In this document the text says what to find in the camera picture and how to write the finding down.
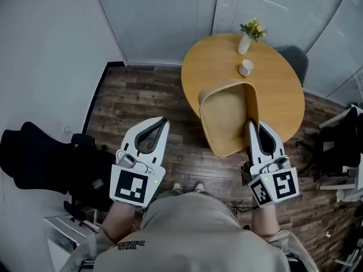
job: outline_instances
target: round wooden table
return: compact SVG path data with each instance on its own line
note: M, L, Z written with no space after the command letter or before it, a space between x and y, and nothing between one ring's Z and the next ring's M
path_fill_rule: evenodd
M187 53L181 82L190 106L199 116L199 93L218 82L238 78L254 85L260 119L278 132L283 142L299 129L305 110L302 87L289 63L264 42L251 42L245 55L237 53L242 35L221 33L196 43ZM254 63L247 78L238 73L244 59Z

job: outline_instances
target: gray chair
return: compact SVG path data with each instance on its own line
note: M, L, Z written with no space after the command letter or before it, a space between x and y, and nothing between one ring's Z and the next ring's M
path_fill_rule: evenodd
M287 60L299 78L300 84L303 85L309 65L305 52L294 45L280 48L277 51Z

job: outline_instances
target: white wall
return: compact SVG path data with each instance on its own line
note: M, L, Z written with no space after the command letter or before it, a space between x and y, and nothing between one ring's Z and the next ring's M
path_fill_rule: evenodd
M32 121L69 142L82 131L108 61L122 61L98 0L0 0L0 135ZM11 271L53 271L42 217L66 196L19 190L0 171L0 261Z

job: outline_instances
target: shoe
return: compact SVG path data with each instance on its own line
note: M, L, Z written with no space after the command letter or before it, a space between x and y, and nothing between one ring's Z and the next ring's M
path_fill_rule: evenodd
M202 181L197 181L195 184L194 184L194 188L193 188L193 191L196 192L196 193L202 193L204 192L204 182Z
M180 181L174 181L174 183L172 184L172 190L179 194L183 194L183 188L180 184Z

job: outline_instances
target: electrical outlet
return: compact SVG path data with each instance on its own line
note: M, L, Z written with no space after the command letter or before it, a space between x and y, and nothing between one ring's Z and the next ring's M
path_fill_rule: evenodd
M72 133L73 132L70 130L70 127L65 125L64 128L63 128L63 134L69 136Z

